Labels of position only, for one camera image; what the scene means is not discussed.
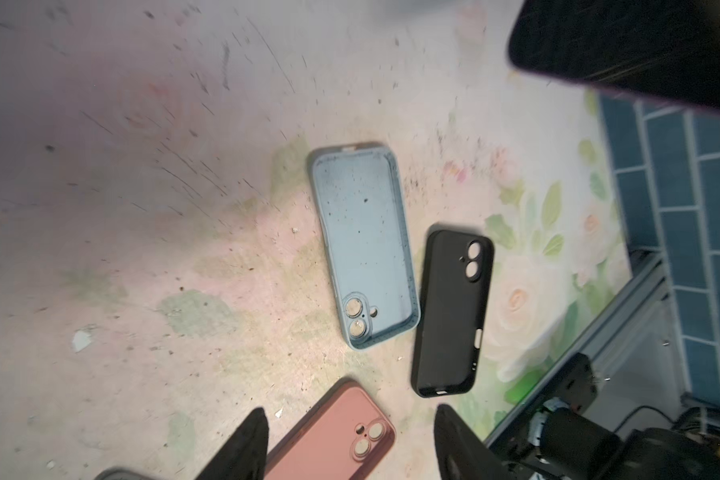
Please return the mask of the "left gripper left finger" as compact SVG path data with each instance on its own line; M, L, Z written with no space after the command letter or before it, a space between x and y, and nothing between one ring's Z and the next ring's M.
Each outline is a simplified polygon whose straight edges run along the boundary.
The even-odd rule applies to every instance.
M264 478L269 424L262 407L253 409L196 477L197 480Z

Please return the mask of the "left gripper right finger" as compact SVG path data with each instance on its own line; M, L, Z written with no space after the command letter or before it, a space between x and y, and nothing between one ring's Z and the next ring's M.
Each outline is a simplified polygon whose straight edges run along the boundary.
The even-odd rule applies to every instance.
M442 479L504 478L501 461L450 405L436 409L434 442Z

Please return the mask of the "light blue phone case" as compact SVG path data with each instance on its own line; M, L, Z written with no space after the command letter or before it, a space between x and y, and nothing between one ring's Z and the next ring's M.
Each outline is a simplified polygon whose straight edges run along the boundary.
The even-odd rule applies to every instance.
M364 350L415 328L420 305L397 159L381 143L307 160L342 335Z

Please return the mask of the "black phone purple edge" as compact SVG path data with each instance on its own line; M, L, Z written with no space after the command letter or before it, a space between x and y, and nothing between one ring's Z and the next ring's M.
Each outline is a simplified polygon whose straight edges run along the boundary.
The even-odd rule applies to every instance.
M527 1L520 70L720 112L720 1Z

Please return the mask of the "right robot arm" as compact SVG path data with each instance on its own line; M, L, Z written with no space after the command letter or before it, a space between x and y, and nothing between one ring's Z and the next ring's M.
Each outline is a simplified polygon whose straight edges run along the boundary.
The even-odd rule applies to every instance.
M491 441L511 476L546 479L720 479L720 440L701 432L635 429L625 438L584 417L598 395L576 353Z

